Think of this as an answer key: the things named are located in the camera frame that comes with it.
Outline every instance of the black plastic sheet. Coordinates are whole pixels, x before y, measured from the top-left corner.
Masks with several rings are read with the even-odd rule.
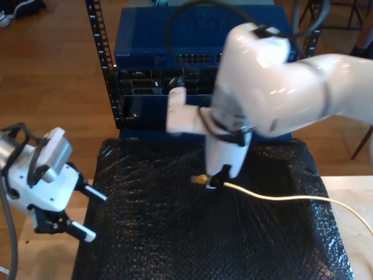
[[[354,279],[329,203],[269,202],[190,183],[203,146],[107,140],[73,279]],[[260,194],[327,192],[300,141],[255,144],[231,181]]]

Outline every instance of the table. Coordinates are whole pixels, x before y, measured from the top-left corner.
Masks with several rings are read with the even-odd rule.
[[[373,176],[322,180],[331,198],[351,206],[373,226]],[[87,203],[84,195],[74,193],[66,211],[72,219],[83,223]],[[333,210],[356,280],[373,280],[373,237],[348,210],[338,205],[333,205]],[[18,243],[17,280],[70,280],[78,244],[67,234],[35,234],[28,217]]]

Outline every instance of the cable connector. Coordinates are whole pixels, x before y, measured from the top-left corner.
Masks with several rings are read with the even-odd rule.
[[[191,177],[191,182],[199,185],[206,185],[208,181],[209,178],[205,174]]]

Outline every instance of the floor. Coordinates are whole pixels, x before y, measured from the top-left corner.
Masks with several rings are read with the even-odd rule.
[[[74,151],[71,160],[87,178],[93,178],[96,155],[107,138],[116,138],[113,116],[98,63],[84,2],[46,1],[37,16],[12,22],[0,30],[0,127],[24,121],[36,135],[59,126]],[[290,13],[292,1],[286,4]],[[112,51],[126,1],[102,0]],[[333,8],[328,20],[343,23],[345,8]],[[357,32],[322,33],[319,53],[351,50]],[[309,146],[321,175],[373,175],[365,147],[356,160],[350,156],[368,125],[333,117],[294,133]],[[16,211],[20,232],[24,216]],[[9,267],[8,233],[0,209],[0,265]],[[5,279],[0,273],[0,280]]]

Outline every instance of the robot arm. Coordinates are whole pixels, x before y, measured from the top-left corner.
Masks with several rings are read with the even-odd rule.
[[[373,124],[373,61],[328,54],[288,64],[288,41],[258,38],[252,32],[256,28],[247,23],[229,33],[211,108],[198,114],[196,106],[185,105],[180,98],[185,94],[182,87],[175,87],[168,97],[167,131],[206,135],[208,175],[215,175],[226,164],[231,166],[230,177],[238,175],[251,129],[276,137],[332,115]],[[245,145],[222,141],[211,131],[220,135],[240,132]]]
[[[67,232],[91,242],[96,234],[70,220],[65,208],[75,190],[96,202],[105,201],[106,196],[93,189],[72,163],[66,162],[72,147],[64,130],[55,128],[33,147],[15,141],[20,128],[29,137],[23,124],[7,129],[8,134],[0,131],[0,188],[6,190],[9,203],[31,216],[36,233]]]

